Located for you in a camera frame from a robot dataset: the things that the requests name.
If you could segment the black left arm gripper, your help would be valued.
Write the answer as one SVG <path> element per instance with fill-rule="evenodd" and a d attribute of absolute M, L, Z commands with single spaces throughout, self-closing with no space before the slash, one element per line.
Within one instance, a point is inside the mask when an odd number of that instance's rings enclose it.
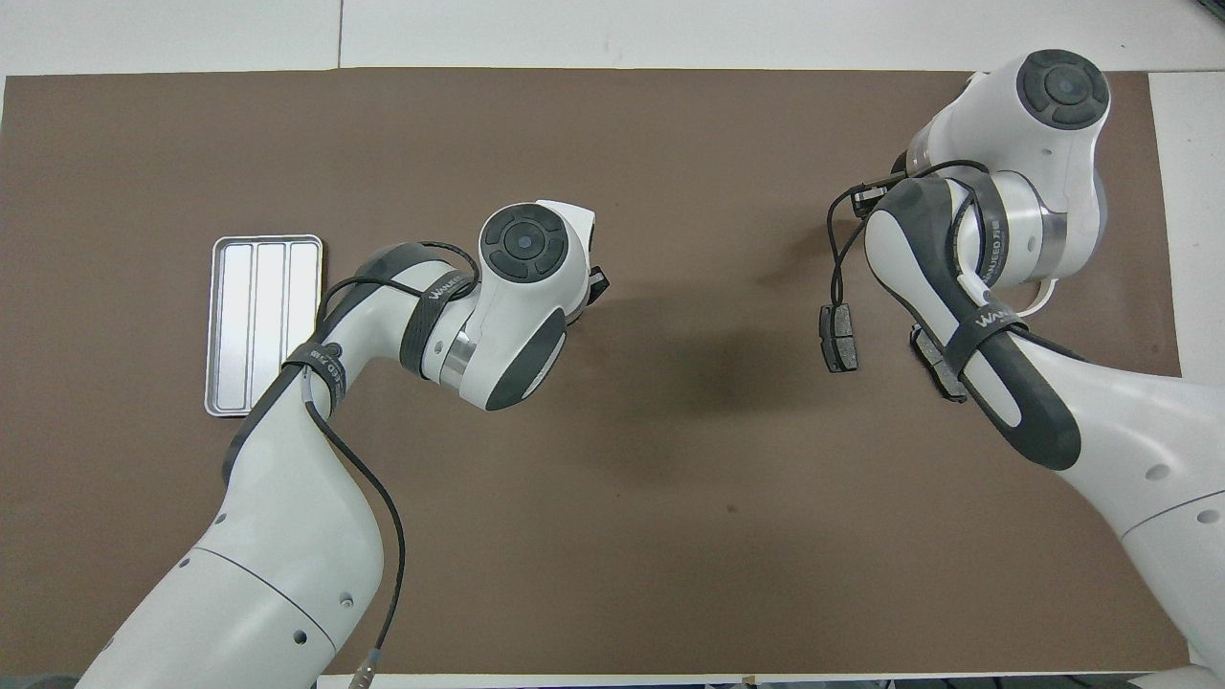
<path fill-rule="evenodd" d="M 608 275 L 605 275 L 603 268 L 600 266 L 590 266 L 586 299 L 581 302 L 579 306 L 577 306 L 576 310 L 572 313 L 572 319 L 575 322 L 577 322 L 577 320 L 582 318 L 583 314 L 586 314 L 587 308 L 594 305 L 594 303 L 599 300 L 599 298 L 605 292 L 608 292 L 609 286 L 610 281 L 608 280 Z"/>

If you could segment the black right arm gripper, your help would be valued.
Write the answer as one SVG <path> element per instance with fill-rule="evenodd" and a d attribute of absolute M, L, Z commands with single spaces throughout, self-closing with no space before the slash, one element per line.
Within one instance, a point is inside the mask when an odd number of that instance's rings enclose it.
<path fill-rule="evenodd" d="M 853 188 L 853 208 L 875 208 L 884 192 L 889 192 L 902 179 L 907 179 L 907 153 L 897 157 L 888 175 Z"/>

